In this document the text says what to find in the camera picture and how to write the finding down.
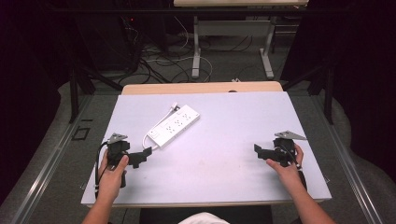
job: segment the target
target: white power strip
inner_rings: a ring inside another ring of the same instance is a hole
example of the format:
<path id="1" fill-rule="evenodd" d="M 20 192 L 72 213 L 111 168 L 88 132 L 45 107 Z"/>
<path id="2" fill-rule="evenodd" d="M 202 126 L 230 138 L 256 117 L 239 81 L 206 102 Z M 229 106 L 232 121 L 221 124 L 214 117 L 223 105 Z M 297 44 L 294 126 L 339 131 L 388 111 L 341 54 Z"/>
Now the white power strip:
<path id="1" fill-rule="evenodd" d="M 148 132 L 148 137 L 159 147 L 164 147 L 199 118 L 200 114 L 198 112 L 184 105 L 169 118 L 151 129 Z"/>

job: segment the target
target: metal desk leg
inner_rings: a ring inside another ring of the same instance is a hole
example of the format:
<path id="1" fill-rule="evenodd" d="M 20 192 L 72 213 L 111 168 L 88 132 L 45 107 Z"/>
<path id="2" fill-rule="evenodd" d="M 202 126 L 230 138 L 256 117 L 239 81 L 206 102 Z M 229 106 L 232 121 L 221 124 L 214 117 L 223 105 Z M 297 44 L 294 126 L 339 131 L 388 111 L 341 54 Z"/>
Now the metal desk leg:
<path id="1" fill-rule="evenodd" d="M 198 18 L 194 17 L 194 59 L 192 62 L 192 78 L 199 77 L 199 63 L 201 59 L 201 49 L 199 48 Z"/>
<path id="2" fill-rule="evenodd" d="M 265 40 L 265 47 L 264 49 L 260 49 L 265 75 L 267 76 L 268 79 L 274 79 L 274 73 L 270 64 L 270 60 L 268 58 L 268 52 L 269 49 L 271 48 L 271 41 L 274 35 L 275 24 L 276 24 L 276 17 L 272 17 L 270 25 L 268 27 L 267 38 Z"/>

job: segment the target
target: black cable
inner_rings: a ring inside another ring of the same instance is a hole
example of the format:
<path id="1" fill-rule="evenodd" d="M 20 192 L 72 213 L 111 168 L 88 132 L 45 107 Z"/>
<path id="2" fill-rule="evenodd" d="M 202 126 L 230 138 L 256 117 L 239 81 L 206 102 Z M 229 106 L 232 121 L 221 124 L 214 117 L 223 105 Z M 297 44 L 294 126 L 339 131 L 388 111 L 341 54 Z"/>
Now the black cable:
<path id="1" fill-rule="evenodd" d="M 123 224 L 123 222 L 125 221 L 126 212 L 128 212 L 128 208 L 125 209 L 124 215 L 123 215 L 123 217 L 122 217 L 122 222 L 121 222 L 121 224 Z"/>
<path id="2" fill-rule="evenodd" d="M 245 38 L 239 42 L 239 44 L 237 44 L 235 47 L 233 47 L 232 49 L 203 49 L 204 51 L 210 51 L 210 52 L 231 52 L 231 51 L 244 51 L 246 49 L 248 49 L 251 46 L 251 43 L 253 42 L 253 36 L 250 36 L 250 41 L 248 43 L 248 45 L 244 48 L 244 49 L 238 49 L 236 50 L 236 48 L 238 48 L 243 42 L 245 42 L 245 40 L 248 39 L 248 35 L 245 36 Z"/>
<path id="3" fill-rule="evenodd" d="M 285 150 L 289 155 L 290 155 L 290 157 L 291 157 L 291 159 L 293 160 L 293 162 L 296 164 L 296 166 L 297 166 L 297 169 L 301 169 L 302 167 L 301 167 L 301 165 L 297 162 L 297 160 L 294 158 L 294 155 L 293 154 L 291 154 L 291 152 L 285 147 L 285 146 L 283 146 L 283 145 L 279 145 L 283 150 Z"/>
<path id="4" fill-rule="evenodd" d="M 102 147 L 107 146 L 107 142 L 102 143 L 102 145 L 98 148 L 97 154 L 96 154 L 96 164 L 95 164 L 95 198 L 98 197 L 99 193 L 99 157 L 100 157 L 100 151 L 102 150 Z"/>
<path id="5" fill-rule="evenodd" d="M 145 84 L 145 83 L 147 83 L 147 82 L 149 81 L 151 74 L 137 73 L 137 74 L 130 75 L 130 76 L 128 76 L 128 77 L 139 77 L 139 76 L 145 76 L 145 77 L 147 77 L 146 80 L 144 80 L 143 82 L 140 83 L 140 84 Z M 119 84 L 121 84 L 121 82 L 122 82 L 123 80 L 125 80 L 125 78 L 128 78 L 128 77 L 122 77 L 122 78 L 120 78 Z"/>
<path id="6" fill-rule="evenodd" d="M 202 46 L 202 43 L 206 43 L 206 44 L 207 44 L 207 47 Z M 203 40 L 203 39 L 199 40 L 199 48 L 200 48 L 200 49 L 202 49 L 202 50 L 209 49 L 210 46 L 211 46 L 210 41 L 208 41 L 208 40 Z"/>
<path id="7" fill-rule="evenodd" d="M 149 81 L 150 78 L 154 78 L 158 83 L 163 83 L 159 78 L 157 78 L 156 76 L 151 74 L 151 70 L 148 69 L 148 79 L 146 79 L 146 81 L 143 82 L 147 83 Z"/>
<path id="8" fill-rule="evenodd" d="M 180 39 L 175 43 L 169 43 L 168 46 L 169 47 L 176 46 L 178 43 L 180 43 L 182 41 L 184 42 L 184 40 Z M 149 49 L 153 49 L 153 48 L 157 49 L 158 51 L 157 52 L 153 51 L 152 53 L 150 53 Z M 182 56 L 189 55 L 191 53 L 191 51 L 193 50 L 193 47 L 191 46 L 191 41 L 189 40 L 188 44 L 180 49 L 187 49 L 187 51 L 183 52 L 182 54 L 180 54 L 179 52 L 170 51 L 170 50 L 168 50 L 167 52 L 163 52 L 162 50 L 158 49 L 155 45 L 153 45 L 153 46 L 149 46 L 149 47 L 143 49 L 143 52 L 145 52 L 144 57 L 161 56 L 161 55 L 171 56 L 170 54 L 173 53 L 173 54 L 176 54 L 178 58 L 181 58 Z"/>
<path id="9" fill-rule="evenodd" d="M 172 61 L 171 59 L 169 59 L 169 58 L 167 58 L 167 57 L 165 57 L 165 56 L 162 56 L 162 57 L 164 57 L 166 60 L 168 60 L 168 61 L 169 61 L 170 63 L 172 63 L 173 65 L 176 65 L 177 67 L 179 67 L 179 68 L 181 69 L 181 71 L 184 72 L 184 73 L 186 74 L 186 76 L 188 76 L 187 71 L 184 70 L 184 68 L 182 68 L 180 65 L 178 65 L 177 63 L 175 63 L 174 61 Z"/>
<path id="10" fill-rule="evenodd" d="M 132 72 L 131 69 L 126 69 L 126 70 L 124 71 L 123 74 L 115 75 L 115 76 L 106 76 L 106 78 L 107 78 L 107 79 L 110 79 L 110 80 L 116 80 L 116 79 L 119 79 L 119 78 L 126 78 L 126 77 L 129 77 L 129 76 L 131 76 L 131 75 L 133 75 L 133 74 L 134 74 L 134 72 Z M 92 79 L 92 80 L 99 80 L 99 79 L 96 78 L 96 77 L 90 77 L 90 79 Z"/>
<path id="11" fill-rule="evenodd" d="M 105 173 L 105 170 L 106 170 L 106 169 L 104 169 L 104 170 L 102 171 L 102 173 L 100 174 L 99 179 L 98 179 L 98 184 L 100 183 L 100 180 L 102 179 L 102 176 L 103 176 L 103 174 Z"/>
<path id="12" fill-rule="evenodd" d="M 176 79 L 178 76 L 180 76 L 181 74 L 183 74 L 183 72 L 179 72 L 178 74 L 176 74 L 176 75 L 171 79 L 171 81 L 174 82 L 175 79 Z M 187 80 L 186 80 L 186 81 L 180 80 L 178 83 L 180 83 L 180 82 L 190 82 L 190 76 L 187 75 Z"/>
<path id="13" fill-rule="evenodd" d="M 158 77 L 159 79 L 161 79 L 163 82 L 165 83 L 172 83 L 170 80 L 166 79 L 165 77 L 163 77 L 160 73 L 158 73 L 157 71 L 155 71 L 145 60 L 141 60 L 142 64 L 148 69 L 150 70 L 156 77 Z"/>
<path id="14" fill-rule="evenodd" d="M 146 61 L 144 61 L 143 59 L 141 59 L 141 64 L 142 64 L 142 66 L 143 66 L 144 68 L 146 68 L 146 70 L 148 70 L 148 79 L 150 79 L 150 78 L 152 77 L 152 78 L 155 78 L 159 83 L 163 83 L 163 81 L 161 80 L 160 77 L 156 77 L 156 76 L 154 76 L 154 75 L 151 74 L 151 73 L 152 73 L 152 70 L 150 69 L 150 67 L 149 67 L 149 65 L 147 64 Z"/>
<path id="15" fill-rule="evenodd" d="M 303 183 L 304 188 L 306 190 L 308 190 L 308 188 L 306 186 L 306 180 L 305 180 L 305 175 L 304 175 L 303 171 L 299 170 L 298 175 L 300 176 L 300 179 L 301 179 L 301 182 Z"/>

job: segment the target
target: black curtain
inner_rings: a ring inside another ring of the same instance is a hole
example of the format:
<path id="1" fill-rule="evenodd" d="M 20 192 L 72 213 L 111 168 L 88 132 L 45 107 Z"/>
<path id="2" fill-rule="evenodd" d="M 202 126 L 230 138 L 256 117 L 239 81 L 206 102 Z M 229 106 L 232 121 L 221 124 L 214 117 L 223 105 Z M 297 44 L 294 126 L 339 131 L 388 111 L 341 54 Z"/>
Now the black curtain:
<path id="1" fill-rule="evenodd" d="M 350 2 L 311 0 L 308 8 L 344 7 Z M 347 30 L 335 67 L 334 98 L 350 120 L 351 149 L 396 182 L 391 129 L 396 125 L 392 111 L 396 108 L 396 5 L 392 1 L 356 2 L 356 20 Z M 349 19 L 303 18 L 281 78 L 293 80 L 321 63 Z"/>
<path id="2" fill-rule="evenodd" d="M 1 3 L 0 203 L 45 136 L 60 103 L 57 89 L 68 80 L 54 35 L 35 1 Z"/>

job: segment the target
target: desk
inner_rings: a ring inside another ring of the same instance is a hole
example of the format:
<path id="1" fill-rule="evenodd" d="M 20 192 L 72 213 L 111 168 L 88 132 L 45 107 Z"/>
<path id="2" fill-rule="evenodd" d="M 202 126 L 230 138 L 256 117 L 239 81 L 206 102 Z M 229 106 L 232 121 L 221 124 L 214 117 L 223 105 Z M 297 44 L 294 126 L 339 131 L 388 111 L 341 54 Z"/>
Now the desk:
<path id="1" fill-rule="evenodd" d="M 248 91 L 248 84 L 253 86 L 252 91 Z M 145 86 L 161 94 L 132 92 L 133 89 L 143 90 Z M 239 92 L 227 92 L 235 89 Z M 127 167 L 127 186 L 120 190 L 114 206 L 291 202 L 275 171 L 257 159 L 253 149 L 254 144 L 273 148 L 274 133 L 290 130 L 304 135 L 290 98 L 278 83 L 132 85 L 125 87 L 123 94 L 114 108 L 104 141 L 113 133 L 127 134 L 130 152 L 143 149 L 143 136 L 174 101 L 189 105 L 201 114 L 201 118 L 167 147 L 154 150 L 138 169 Z M 309 193 L 317 201 L 330 199 L 332 196 L 309 143 L 295 142 L 304 149 L 304 173 Z M 93 183 L 94 170 L 81 200 L 88 206 L 95 201 Z"/>
<path id="2" fill-rule="evenodd" d="M 176 7 L 280 7 L 303 6 L 308 0 L 175 0 Z M 264 48 L 260 49 L 265 75 L 274 78 L 274 73 L 268 58 L 269 48 L 276 25 L 276 17 L 270 21 L 198 21 L 194 17 L 194 59 L 191 76 L 198 78 L 201 49 L 199 48 L 200 35 L 256 35 L 266 36 Z"/>

